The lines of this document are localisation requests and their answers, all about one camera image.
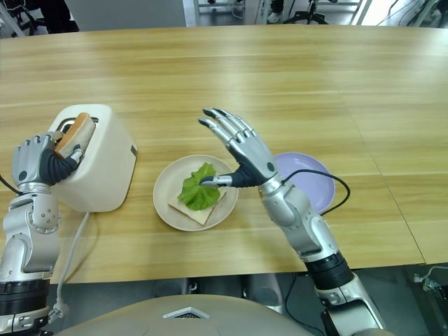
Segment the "person's leg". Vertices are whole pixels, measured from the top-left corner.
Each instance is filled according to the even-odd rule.
[[[59,12],[62,28],[66,33],[79,32],[78,25],[73,20],[70,20],[70,10],[65,3],[65,0],[55,0],[57,2],[57,10]]]
[[[47,24],[49,34],[64,32],[58,10],[58,1],[59,0],[36,0],[36,3],[41,8],[42,16]]]
[[[273,0],[271,3],[272,13],[267,18],[267,23],[281,23],[285,0]]]
[[[283,12],[283,6],[285,4],[285,0],[272,0],[271,9],[273,13],[281,13]]]
[[[49,34],[79,32],[74,21],[70,21],[70,10],[64,0],[36,0],[47,24]]]

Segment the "gray wall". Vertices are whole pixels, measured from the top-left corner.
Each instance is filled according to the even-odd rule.
[[[184,27],[182,0],[65,0],[82,32]]]

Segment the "white table leg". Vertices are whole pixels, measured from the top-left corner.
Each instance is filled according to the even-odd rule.
[[[193,7],[195,9],[195,24],[199,26],[199,0],[193,0]]]
[[[12,30],[17,34],[17,36],[25,36],[24,32],[21,28],[15,23],[14,19],[9,15],[6,8],[4,8],[3,4],[0,2],[0,16],[3,18],[3,21],[7,26],[12,28]]]
[[[265,5],[263,6],[263,15],[261,17],[261,24],[266,25],[267,24],[267,14],[269,13],[269,10],[271,8],[272,0],[264,0]]]
[[[369,11],[370,8],[370,4],[372,3],[372,0],[365,0],[365,5],[363,8],[363,11],[361,12],[361,14],[359,15],[358,21],[356,23],[357,26],[362,25],[365,15],[367,14],[367,12]]]
[[[425,8],[422,10],[420,15],[418,16],[417,20],[415,20],[415,23],[413,24],[414,27],[420,27],[425,18],[428,16],[431,9],[433,9],[434,5],[438,2],[438,0],[430,0],[426,4]]]

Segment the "beige plate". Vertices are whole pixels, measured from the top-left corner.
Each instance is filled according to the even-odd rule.
[[[153,201],[158,215],[168,225],[182,231],[201,231],[212,228],[230,215],[238,200],[238,189],[228,188],[224,197],[215,206],[204,226],[168,205],[182,190],[183,180],[190,177],[205,162],[211,163],[218,175],[232,170],[223,161],[209,155],[191,155],[174,161],[163,169],[154,185]]]

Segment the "robotic arm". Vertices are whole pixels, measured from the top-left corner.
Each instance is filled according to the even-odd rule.
[[[258,186],[271,220],[306,265],[317,296],[325,306],[322,319],[328,335],[355,335],[384,322],[361,281],[347,265],[325,219],[315,213],[308,197],[284,181],[274,157],[257,132],[240,117],[218,108],[204,109],[200,118],[240,164],[226,176],[209,176],[203,186]]]
[[[19,190],[3,219],[0,335],[40,335],[39,329],[48,322],[46,301],[60,252],[57,229],[61,223],[50,186],[68,177],[83,156],[77,146],[69,157],[60,158],[54,148],[62,135],[36,135],[14,152],[13,180]]]
[[[322,318],[328,335],[373,335],[368,330],[384,329],[377,308],[349,269],[327,223],[314,213],[307,196],[279,175],[274,157],[256,131],[223,110],[204,109],[204,113],[209,118],[199,122],[225,144],[240,167],[226,176],[206,177],[201,184],[258,186],[269,217],[283,230],[314,280],[325,306]],[[58,157],[55,144],[61,137],[60,132],[40,134],[14,153],[13,179],[19,190],[3,220],[7,242],[0,262],[0,335],[48,335],[40,328],[48,322],[46,300],[59,255],[61,222],[50,187],[68,177],[83,156],[75,146],[69,157]]]

